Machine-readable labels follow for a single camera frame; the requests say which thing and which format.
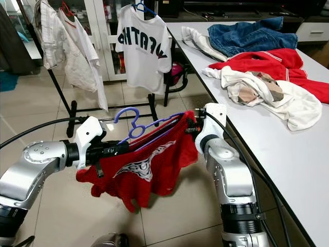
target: hanger hook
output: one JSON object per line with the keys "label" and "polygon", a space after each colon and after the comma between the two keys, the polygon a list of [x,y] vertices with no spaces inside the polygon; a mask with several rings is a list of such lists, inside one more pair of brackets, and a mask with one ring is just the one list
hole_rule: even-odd
{"label": "hanger hook", "polygon": [[[122,109],[120,112],[118,112],[118,114],[115,116],[114,123],[116,124],[119,121],[119,117],[121,116],[121,114],[124,112],[127,112],[127,111],[134,111],[136,113],[136,116],[135,116],[134,120],[131,122],[133,128],[129,131],[129,136],[126,139],[124,139],[123,141],[125,141],[129,138],[140,137],[142,134],[144,134],[145,129],[146,129],[146,127],[144,125],[136,125],[136,121],[139,118],[139,110],[135,107],[127,107],[127,108]],[[137,135],[133,135],[133,131],[136,130],[137,128],[141,128],[140,133]]]}
{"label": "hanger hook", "polygon": [[132,121],[132,126],[136,128],[136,121],[139,118],[139,110],[135,107],[126,107],[122,109],[118,114],[115,116],[114,123],[116,124],[119,121],[119,117],[122,115],[122,113],[127,112],[127,111],[134,111],[136,113],[136,116],[134,120]]}

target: white table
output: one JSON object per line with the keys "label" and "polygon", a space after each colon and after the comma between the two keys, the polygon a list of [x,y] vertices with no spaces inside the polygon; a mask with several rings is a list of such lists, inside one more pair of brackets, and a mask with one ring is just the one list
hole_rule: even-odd
{"label": "white table", "polygon": [[[203,68],[216,61],[182,42],[181,26],[208,35],[207,28],[213,24],[232,25],[235,22],[167,23],[167,26],[212,98],[217,102],[226,101],[229,120],[265,175],[277,187],[295,220],[300,221],[316,246],[328,246],[329,105],[323,104],[322,117],[313,127],[291,132],[286,122],[260,105],[249,108],[233,103],[214,78],[202,74]],[[328,69],[304,53],[298,53],[309,79],[329,82]]]}

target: clothes rack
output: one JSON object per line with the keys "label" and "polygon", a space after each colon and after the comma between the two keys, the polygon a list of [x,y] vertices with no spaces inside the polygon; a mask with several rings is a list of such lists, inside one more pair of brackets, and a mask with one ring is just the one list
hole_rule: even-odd
{"label": "clothes rack", "polygon": [[[27,14],[24,10],[24,7],[22,5],[21,0],[16,0],[16,1],[17,1],[17,4],[18,4],[19,8],[20,8],[20,11],[22,13],[23,18],[25,19],[27,29],[28,29],[28,31],[30,32],[30,34],[33,38],[33,41],[34,41],[34,43],[35,43],[35,45],[36,45],[36,47],[37,47],[37,49],[38,49],[38,51],[41,55],[41,58],[43,59],[43,50],[42,50],[41,44],[39,42],[39,39],[36,36],[34,27],[33,27],[32,23],[30,22]],[[53,71],[51,69],[48,69],[48,73],[49,73],[49,75],[50,75],[50,77],[51,77],[51,79],[52,79],[52,81],[55,85],[55,88],[56,88],[58,94],[60,95],[61,100],[63,101],[64,106],[67,110],[67,113],[69,114],[70,117],[75,117],[78,112],[89,112],[89,111],[101,110],[101,108],[78,109],[78,103],[75,100],[73,100],[71,102],[71,107],[70,107],[68,105],[68,102],[67,102],[64,94],[63,94],[63,91],[62,91],[61,87],[59,86],[59,84],[57,82],[57,79],[56,79]],[[115,105],[115,106],[108,107],[108,109],[117,109],[117,108],[125,108],[125,107],[141,107],[141,106],[146,106],[146,105],[148,105],[150,107],[151,113],[150,114],[142,114],[139,117],[152,117],[153,121],[158,120],[158,117],[157,117],[157,114],[156,114],[156,111],[155,111],[155,94],[148,94],[148,103]],[[131,118],[134,118],[134,116],[120,117],[120,119],[131,119]],[[106,119],[100,119],[100,120],[109,121],[109,120],[114,120],[114,118],[106,118]],[[78,125],[78,124],[81,124],[81,122],[80,121],[75,121],[75,120],[72,120],[68,123],[68,127],[67,127],[67,130],[66,130],[67,137],[72,137],[73,136],[74,126]]]}

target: red shirt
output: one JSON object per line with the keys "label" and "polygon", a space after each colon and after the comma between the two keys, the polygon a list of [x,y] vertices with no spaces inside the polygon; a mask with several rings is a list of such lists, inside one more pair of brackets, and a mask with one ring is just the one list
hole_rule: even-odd
{"label": "red shirt", "polygon": [[322,103],[329,104],[329,83],[308,80],[302,70],[303,61],[296,50],[283,48],[269,51],[243,52],[231,57],[227,62],[209,65],[222,69],[230,66],[240,72],[256,71],[269,74],[275,80],[290,81],[308,90]]}
{"label": "red shirt", "polygon": [[[160,196],[169,195],[175,187],[180,169],[198,159],[192,135],[185,133],[185,129],[189,127],[187,119],[195,121],[193,111],[176,118],[180,120],[167,135],[141,150],[102,158],[100,164],[104,177],[98,178],[95,166],[91,166],[89,169],[79,170],[77,180],[93,183],[94,197],[107,192],[121,198],[131,212],[135,209],[132,199],[136,199],[141,207],[147,207],[151,192]],[[134,148],[153,139],[156,135],[154,133],[171,121],[133,141]]]}

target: white graphic print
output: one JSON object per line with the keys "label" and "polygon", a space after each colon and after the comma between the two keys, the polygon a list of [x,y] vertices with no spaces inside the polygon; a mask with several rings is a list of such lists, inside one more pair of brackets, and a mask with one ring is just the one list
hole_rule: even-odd
{"label": "white graphic print", "polygon": [[176,143],[175,140],[172,140],[170,142],[167,142],[164,145],[159,146],[156,150],[152,152],[149,158],[143,161],[133,162],[129,163],[123,167],[121,167],[120,170],[117,171],[117,173],[113,176],[114,178],[123,173],[123,172],[133,172],[137,174],[141,179],[145,179],[146,181],[150,182],[152,180],[152,171],[151,171],[151,161],[154,158],[154,156],[161,154],[164,152],[168,147],[171,145],[174,145]]}

